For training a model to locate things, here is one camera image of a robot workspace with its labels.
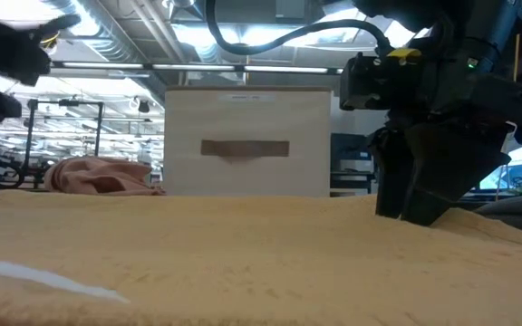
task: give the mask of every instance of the metal rack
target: metal rack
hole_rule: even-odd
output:
[[[96,120],[96,143],[94,146],[94,156],[97,157],[100,153],[100,135],[102,134],[102,118],[104,116],[104,102],[102,101],[73,101],[73,100],[60,100],[60,101],[39,101],[37,99],[31,99],[27,102],[29,108],[29,120],[27,125],[27,141],[25,143],[25,161],[23,165],[24,173],[29,169],[29,158],[31,156],[32,139],[34,136],[34,122],[35,112],[37,111],[40,104],[58,104],[60,106],[79,106],[79,105],[95,105],[98,106],[98,116],[96,118],[88,118]]]

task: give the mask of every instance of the brown label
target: brown label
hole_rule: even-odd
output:
[[[222,158],[286,158],[289,141],[202,140],[200,154]]]

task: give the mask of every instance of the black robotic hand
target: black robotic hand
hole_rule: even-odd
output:
[[[23,30],[0,23],[0,73],[34,86],[40,75],[50,72],[51,60],[40,48],[42,39],[79,22],[78,15],[69,14]]]

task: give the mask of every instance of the ceiling pipe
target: ceiling pipe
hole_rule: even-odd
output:
[[[172,56],[172,58],[175,58],[176,60],[179,60],[180,62],[185,62],[185,55],[180,49],[179,42],[176,39],[176,35],[174,34],[174,30],[170,26],[169,23],[165,23],[162,21],[162,18],[160,17],[159,13],[154,8],[154,5],[152,5],[152,2],[150,0],[139,0],[142,5],[144,5],[144,9],[152,16],[152,19],[154,19],[154,23],[159,27],[160,31],[164,35],[165,39],[169,41],[170,47],[172,48],[173,52],[176,54],[176,58]],[[148,19],[142,19],[142,21],[145,23],[145,25],[150,25],[151,22]]]
[[[174,51],[172,48],[172,42],[167,42],[162,35],[159,33],[157,28],[152,24],[148,16],[146,16],[146,13],[142,10],[140,5],[136,2],[136,0],[131,0],[130,4],[132,5],[132,9],[136,12],[138,17],[140,17],[141,21],[146,25],[146,28],[148,28],[149,32],[152,34],[156,42],[160,45],[164,53],[167,54],[169,58],[172,58],[173,60],[180,60],[179,55]]]
[[[65,14],[76,14],[77,7],[83,8],[101,31],[94,37],[108,38],[100,42],[86,42],[94,51],[108,62],[148,62],[148,58],[131,38],[124,32],[114,17],[98,0],[41,0]],[[145,87],[155,97],[155,100],[164,107],[164,91],[167,84],[157,72],[150,72],[149,78],[134,78],[139,85]]]

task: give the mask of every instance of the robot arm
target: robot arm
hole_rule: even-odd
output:
[[[44,36],[55,34],[79,22],[79,16],[67,15],[25,30],[15,30],[8,25],[0,24],[0,74],[18,80],[22,84],[35,85],[41,74],[50,71],[51,60],[40,48]],[[21,114],[21,103],[0,92],[0,122],[5,118],[21,117]],[[24,171],[20,167],[2,158],[0,158],[0,167],[11,168],[18,175],[15,184],[8,186],[0,183],[0,188],[21,186],[24,181]]]
[[[407,28],[433,26],[431,37],[386,57],[358,54],[342,76],[344,110],[389,110],[371,135],[381,167],[378,215],[432,224],[510,158],[501,153],[517,126],[522,139],[522,85],[493,74],[516,23],[518,0],[354,0]],[[418,12],[421,5],[425,12]]]

